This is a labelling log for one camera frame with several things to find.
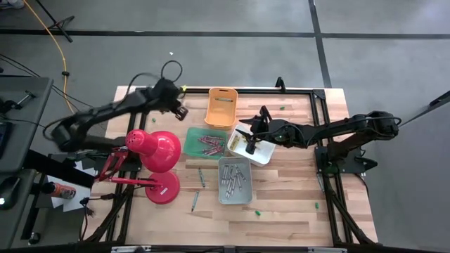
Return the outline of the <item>white paper sheet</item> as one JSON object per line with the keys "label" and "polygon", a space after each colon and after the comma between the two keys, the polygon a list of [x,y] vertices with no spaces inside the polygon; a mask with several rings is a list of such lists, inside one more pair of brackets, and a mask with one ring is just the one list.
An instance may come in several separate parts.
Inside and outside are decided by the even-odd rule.
{"label": "white paper sheet", "polygon": [[[78,170],[84,172],[85,174],[89,174],[91,176],[94,176],[96,174],[93,167],[91,167],[91,168],[85,167],[82,161],[75,162],[75,169],[78,169]],[[75,209],[81,209],[82,205],[79,202],[83,198],[89,197],[91,195],[91,189],[86,188],[84,186],[78,186],[73,183],[68,183],[66,181],[63,181],[62,179],[58,179],[58,178],[55,178],[52,176],[47,176],[47,181],[52,182],[52,183],[60,183],[64,186],[71,186],[71,187],[75,188],[76,194],[70,200],[59,198],[59,197],[51,197],[51,202],[52,202],[53,208],[62,206],[64,212],[69,212],[69,211],[72,211]]]}

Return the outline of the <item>black table frame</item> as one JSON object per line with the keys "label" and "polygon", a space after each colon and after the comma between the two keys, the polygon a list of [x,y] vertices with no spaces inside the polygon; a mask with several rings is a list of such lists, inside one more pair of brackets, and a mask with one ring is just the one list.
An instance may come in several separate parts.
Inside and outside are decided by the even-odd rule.
{"label": "black table frame", "polygon": [[[146,127],[146,131],[168,130],[184,144],[190,127],[207,128],[209,87],[189,87],[184,104],[189,114],[179,122],[172,114],[151,112],[146,123],[141,116],[121,116],[108,123],[106,137],[124,136],[128,129]],[[321,97],[325,98],[331,121],[349,117],[342,89],[288,89],[281,93],[276,88],[235,88],[238,91],[236,118],[250,118],[259,108],[267,106],[273,118],[299,124],[324,123]],[[212,245],[217,246],[333,246],[331,217],[326,197],[316,177],[314,147],[308,150],[286,149],[277,146],[268,165],[252,165],[253,199],[247,205],[223,205],[218,198],[217,161],[191,157],[185,154],[174,167],[181,181],[178,197],[167,205],[153,204],[144,188],[137,189],[133,198],[121,208],[105,235],[94,231],[111,210],[113,201],[94,200],[89,207],[94,217],[88,218],[86,241],[117,241],[130,245]],[[201,168],[206,187],[200,182]],[[377,242],[366,188],[352,175],[342,175],[341,196],[347,209],[361,230]],[[195,210],[191,206],[195,192],[199,198]]]}

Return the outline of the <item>black metal bar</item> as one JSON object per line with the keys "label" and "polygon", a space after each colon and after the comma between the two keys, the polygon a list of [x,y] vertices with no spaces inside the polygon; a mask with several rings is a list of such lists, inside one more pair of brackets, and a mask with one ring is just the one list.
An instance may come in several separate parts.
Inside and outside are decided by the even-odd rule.
{"label": "black metal bar", "polygon": [[449,102],[450,102],[450,90],[448,90],[446,93],[443,93],[436,99],[429,102],[424,108],[420,109],[418,114],[414,115],[411,119],[408,119],[407,121],[401,123],[401,125],[403,126]]}

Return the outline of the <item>black tripod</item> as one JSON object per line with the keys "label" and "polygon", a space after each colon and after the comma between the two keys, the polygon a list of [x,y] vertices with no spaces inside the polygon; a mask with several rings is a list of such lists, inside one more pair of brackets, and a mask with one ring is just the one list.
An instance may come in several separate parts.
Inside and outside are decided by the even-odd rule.
{"label": "black tripod", "polygon": [[69,43],[73,42],[72,37],[66,32],[65,27],[70,24],[74,19],[75,16],[71,15],[67,18],[64,18],[62,20],[56,20],[51,13],[49,12],[49,10],[43,5],[43,3],[40,0],[35,0],[37,2],[37,4],[41,7],[41,9],[45,12],[45,14],[50,18],[50,20],[52,21],[52,25],[48,26],[47,29],[49,30],[58,30],[67,40]]}

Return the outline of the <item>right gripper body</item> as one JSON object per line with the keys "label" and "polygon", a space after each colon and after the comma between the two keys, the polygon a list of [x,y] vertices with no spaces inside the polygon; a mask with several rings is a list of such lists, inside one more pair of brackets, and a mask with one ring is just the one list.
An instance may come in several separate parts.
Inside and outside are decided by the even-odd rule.
{"label": "right gripper body", "polygon": [[260,117],[260,123],[250,125],[250,134],[255,136],[255,140],[247,141],[245,150],[248,153],[253,154],[256,143],[261,141],[268,141],[285,148],[288,147],[288,138],[285,130],[286,121],[282,119],[273,120],[265,105],[260,108],[259,114],[254,117]]}

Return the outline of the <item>grey plastic bin with handle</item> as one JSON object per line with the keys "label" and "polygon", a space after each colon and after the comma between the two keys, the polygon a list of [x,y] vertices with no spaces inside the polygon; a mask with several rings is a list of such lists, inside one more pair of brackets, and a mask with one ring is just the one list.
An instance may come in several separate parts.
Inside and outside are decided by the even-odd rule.
{"label": "grey plastic bin with handle", "polygon": [[[253,199],[253,188],[252,188],[252,172],[251,172],[251,164],[250,160],[246,157],[222,157],[218,161],[218,193],[219,193],[219,202],[223,205],[247,205],[252,202]],[[227,164],[230,169],[230,165],[234,164],[233,177],[235,175],[239,176],[236,172],[236,165],[239,166],[243,175],[246,177],[247,181],[244,182],[242,178],[242,190],[238,189],[238,182],[236,182],[236,187],[234,194],[230,196],[230,198],[226,198],[226,189],[229,182],[229,170],[228,170],[228,180],[225,185],[221,184],[222,174],[223,174],[223,166]]]}

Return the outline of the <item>silver aluminium bracket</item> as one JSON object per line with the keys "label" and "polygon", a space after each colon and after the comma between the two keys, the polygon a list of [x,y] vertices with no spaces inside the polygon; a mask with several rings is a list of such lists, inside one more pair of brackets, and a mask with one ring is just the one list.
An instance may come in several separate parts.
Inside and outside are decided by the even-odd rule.
{"label": "silver aluminium bracket", "polygon": [[110,253],[147,253],[152,252],[150,245],[127,245],[112,247]]}

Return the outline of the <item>white plastic bin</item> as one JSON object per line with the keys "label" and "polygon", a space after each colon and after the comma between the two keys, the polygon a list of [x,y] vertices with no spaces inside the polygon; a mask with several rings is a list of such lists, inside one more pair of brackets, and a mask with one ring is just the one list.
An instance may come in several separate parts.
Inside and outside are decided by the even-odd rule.
{"label": "white plastic bin", "polygon": [[270,162],[276,145],[267,141],[258,142],[255,145],[255,151],[253,154],[250,154],[245,150],[248,142],[240,133],[236,131],[236,129],[241,129],[248,133],[250,132],[250,128],[248,126],[237,124],[227,143],[229,153],[235,157],[246,157],[250,160],[251,164],[258,167],[267,165]]}

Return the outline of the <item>black hand tool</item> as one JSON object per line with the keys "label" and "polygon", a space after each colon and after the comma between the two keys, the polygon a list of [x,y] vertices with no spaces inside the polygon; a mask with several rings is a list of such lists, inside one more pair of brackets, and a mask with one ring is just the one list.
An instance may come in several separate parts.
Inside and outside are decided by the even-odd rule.
{"label": "black hand tool", "polygon": [[26,93],[26,96],[23,97],[18,102],[14,101],[14,100],[2,100],[0,98],[0,114],[6,114],[7,112],[9,112],[12,109],[21,110],[23,108],[23,105],[27,101],[36,98],[36,96],[31,91],[26,90],[25,93]]}

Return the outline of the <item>person's foot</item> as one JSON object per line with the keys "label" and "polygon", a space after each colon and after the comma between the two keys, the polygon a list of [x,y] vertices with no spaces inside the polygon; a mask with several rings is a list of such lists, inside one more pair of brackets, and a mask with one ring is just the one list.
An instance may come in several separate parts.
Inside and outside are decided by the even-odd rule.
{"label": "person's foot", "polygon": [[0,10],[20,9],[24,7],[23,0],[0,0]]}

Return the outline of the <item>orange plastic bin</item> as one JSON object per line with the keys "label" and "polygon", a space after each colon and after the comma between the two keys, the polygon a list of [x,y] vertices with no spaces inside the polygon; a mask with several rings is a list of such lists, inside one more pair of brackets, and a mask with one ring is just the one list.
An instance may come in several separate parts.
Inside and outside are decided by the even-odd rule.
{"label": "orange plastic bin", "polygon": [[[236,122],[238,92],[231,88],[214,87],[208,95],[205,123],[214,129],[231,129]],[[230,98],[234,102],[221,102],[215,98]]]}

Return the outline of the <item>red desk lamp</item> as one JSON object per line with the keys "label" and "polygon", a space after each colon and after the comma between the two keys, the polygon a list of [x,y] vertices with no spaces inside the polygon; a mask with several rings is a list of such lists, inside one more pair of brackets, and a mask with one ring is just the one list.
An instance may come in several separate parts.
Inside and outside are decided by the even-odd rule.
{"label": "red desk lamp", "polygon": [[[124,179],[114,176],[132,155],[136,155],[141,165],[151,172],[149,177]],[[135,129],[127,134],[124,146],[112,149],[96,180],[143,187],[151,202],[165,205],[175,200],[181,188],[178,176],[172,171],[180,156],[181,143],[172,132],[148,133]]]}

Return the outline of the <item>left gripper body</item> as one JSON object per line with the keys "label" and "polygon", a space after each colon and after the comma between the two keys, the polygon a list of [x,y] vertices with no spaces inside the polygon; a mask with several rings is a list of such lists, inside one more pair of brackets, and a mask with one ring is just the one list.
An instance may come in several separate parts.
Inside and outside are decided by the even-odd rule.
{"label": "left gripper body", "polygon": [[179,121],[183,121],[188,114],[188,109],[181,102],[183,91],[173,81],[159,79],[152,89],[152,110],[161,113],[172,112]]}

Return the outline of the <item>black computer mouse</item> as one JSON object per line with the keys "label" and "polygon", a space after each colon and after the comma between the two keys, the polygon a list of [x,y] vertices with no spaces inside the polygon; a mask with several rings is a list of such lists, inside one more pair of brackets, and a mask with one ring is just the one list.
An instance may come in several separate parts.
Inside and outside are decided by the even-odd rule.
{"label": "black computer mouse", "polygon": [[18,201],[21,178],[10,176],[0,183],[0,210],[11,209]]}

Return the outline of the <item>green translucent plastic bin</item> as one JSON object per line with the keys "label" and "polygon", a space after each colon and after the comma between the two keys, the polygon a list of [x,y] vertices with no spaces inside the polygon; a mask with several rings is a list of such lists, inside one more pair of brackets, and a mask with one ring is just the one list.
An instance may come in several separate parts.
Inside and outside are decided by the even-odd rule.
{"label": "green translucent plastic bin", "polygon": [[[201,136],[218,136],[218,137],[224,138],[225,141],[223,144],[225,145],[225,148],[222,151],[222,155],[215,155],[215,156],[203,155],[204,149],[212,148],[213,146],[205,145],[204,143],[201,143],[199,140],[199,138]],[[218,160],[219,158],[224,156],[227,138],[228,138],[228,135],[225,131],[191,127],[188,129],[187,134],[186,134],[186,140],[184,143],[184,152],[187,155],[192,156],[192,157],[200,157],[200,158]]]}

